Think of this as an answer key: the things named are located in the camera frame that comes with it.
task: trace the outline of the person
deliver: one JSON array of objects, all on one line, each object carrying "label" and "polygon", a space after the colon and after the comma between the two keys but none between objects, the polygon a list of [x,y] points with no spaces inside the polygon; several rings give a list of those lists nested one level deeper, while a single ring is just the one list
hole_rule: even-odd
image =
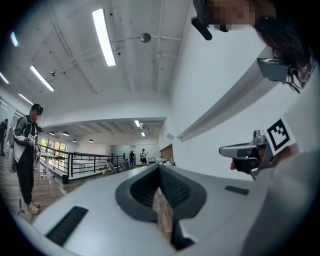
[{"label": "person", "polygon": [[[284,0],[193,0],[197,12],[197,19],[202,18],[202,25],[214,25],[222,32],[227,32],[233,25],[250,25],[259,37],[272,49],[274,58],[282,59],[295,70],[288,76],[292,84],[290,88],[300,93],[307,85],[315,64],[315,54],[310,47],[310,35],[306,31],[309,24],[300,18],[300,10],[307,7],[307,12],[315,12],[309,5],[298,4]],[[203,27],[195,27],[206,37]],[[263,159],[265,151],[259,150],[259,159]],[[299,153],[296,144],[287,146],[274,158],[272,166]],[[231,170],[235,170],[232,161]]]},{"label": "person", "polygon": [[6,118],[0,124],[0,144],[1,144],[1,156],[5,157],[4,146],[5,146],[5,137],[7,136],[8,129],[8,119]]},{"label": "person", "polygon": [[29,115],[21,117],[13,133],[13,152],[16,162],[16,173],[19,180],[21,194],[26,204],[26,209],[33,214],[38,214],[39,203],[32,200],[34,187],[34,158],[35,135],[38,132],[37,121],[41,119],[43,107],[34,104]]},{"label": "person", "polygon": [[145,149],[142,149],[142,152],[140,153],[140,161],[142,162],[142,166],[146,166],[147,165],[147,159],[146,156],[148,155],[148,152],[145,153]]},{"label": "person", "polygon": [[12,144],[12,140],[11,140],[11,138],[13,138],[13,134],[14,134],[14,124],[13,123],[11,123],[10,124],[10,127],[9,127],[9,131],[8,131],[8,139],[7,139],[7,141],[9,142],[9,145],[11,146],[11,144]]},{"label": "person", "polygon": [[112,162],[110,162],[110,159],[106,161],[106,167],[111,170],[112,174],[116,173],[115,167]]},{"label": "person", "polygon": [[131,165],[131,168],[133,169],[134,168],[134,163],[135,163],[135,153],[134,151],[132,150],[130,152],[130,165]]},{"label": "person", "polygon": [[130,168],[129,168],[129,161],[128,161],[128,159],[126,159],[126,158],[123,158],[123,159],[122,159],[122,161],[121,161],[121,168],[122,168],[123,171],[127,171],[127,170],[130,169]]}]

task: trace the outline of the window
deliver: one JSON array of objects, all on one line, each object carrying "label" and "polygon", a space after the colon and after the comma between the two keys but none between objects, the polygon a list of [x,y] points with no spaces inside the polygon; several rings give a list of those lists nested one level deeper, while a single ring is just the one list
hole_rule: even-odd
[{"label": "window", "polygon": [[66,173],[66,154],[59,151],[66,152],[67,144],[43,137],[41,140],[41,146],[43,146],[41,148],[42,152],[48,152],[50,154],[55,155],[56,157],[61,157],[61,159],[58,160],[50,159],[49,165],[52,165],[54,166],[54,168],[57,168],[58,170]]}]

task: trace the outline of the white sneaker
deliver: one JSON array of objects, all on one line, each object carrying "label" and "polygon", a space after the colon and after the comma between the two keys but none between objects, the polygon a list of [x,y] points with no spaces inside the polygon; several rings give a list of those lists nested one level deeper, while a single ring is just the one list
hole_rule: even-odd
[{"label": "white sneaker", "polygon": [[39,207],[40,207],[40,204],[39,204],[38,202],[31,201],[31,203],[32,203],[35,207],[37,207],[37,208],[39,208]]},{"label": "white sneaker", "polygon": [[27,204],[26,209],[28,211],[32,212],[33,214],[39,213],[39,209],[37,207],[35,207],[35,205],[32,202],[30,204]]}]

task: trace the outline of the ceiling light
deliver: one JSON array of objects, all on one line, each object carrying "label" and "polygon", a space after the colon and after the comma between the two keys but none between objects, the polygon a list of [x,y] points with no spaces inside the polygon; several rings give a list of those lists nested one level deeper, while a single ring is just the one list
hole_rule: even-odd
[{"label": "ceiling light", "polygon": [[36,69],[35,65],[32,65],[30,69],[33,71],[33,73],[40,79],[40,81],[51,91],[53,92],[55,88],[53,88],[46,79],[39,73],[39,71]]},{"label": "ceiling light", "polygon": [[17,111],[14,111],[14,113],[16,113],[16,114],[18,114],[18,115],[20,115],[20,116],[22,116],[22,117],[23,117],[23,115],[22,115],[22,114],[20,114],[20,113],[18,113]]},{"label": "ceiling light", "polygon": [[92,16],[106,64],[108,66],[114,66],[116,65],[116,60],[108,35],[108,27],[106,24],[104,9],[94,11]]},{"label": "ceiling light", "polygon": [[8,80],[4,77],[4,75],[1,72],[0,72],[0,77],[6,84],[9,84]]},{"label": "ceiling light", "polygon": [[25,96],[23,96],[21,93],[19,93],[19,96],[20,97],[22,97],[22,98],[24,98],[27,102],[29,102],[31,105],[33,105],[33,103],[30,101],[30,100],[28,100]]},{"label": "ceiling light", "polygon": [[11,37],[11,41],[14,44],[14,46],[17,47],[18,41],[17,41],[16,35],[15,35],[15,32],[12,32],[10,37]]},{"label": "ceiling light", "polygon": [[0,102],[2,102],[3,105],[6,105],[8,107],[8,105],[6,103],[4,103],[1,99],[0,99]]}]

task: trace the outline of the wooden floor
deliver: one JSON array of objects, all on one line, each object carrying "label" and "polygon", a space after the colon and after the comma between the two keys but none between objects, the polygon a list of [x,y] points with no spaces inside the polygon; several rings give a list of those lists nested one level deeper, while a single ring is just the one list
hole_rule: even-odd
[{"label": "wooden floor", "polygon": [[[13,215],[17,215],[20,211],[19,198],[21,198],[22,211],[19,216],[29,223],[32,223],[37,215],[26,210],[26,205],[20,192],[18,176],[16,173],[10,173],[8,171],[7,159],[7,156],[0,156],[0,193]],[[71,181],[69,184],[62,184],[60,178],[41,178],[40,172],[35,170],[32,200],[38,202],[40,204],[40,211],[43,211],[46,207],[75,190],[85,182],[101,177],[102,175],[97,175],[92,178]],[[158,214],[158,228],[169,242],[172,234],[173,211],[163,194],[159,196],[159,190],[154,196],[153,210]]]}]

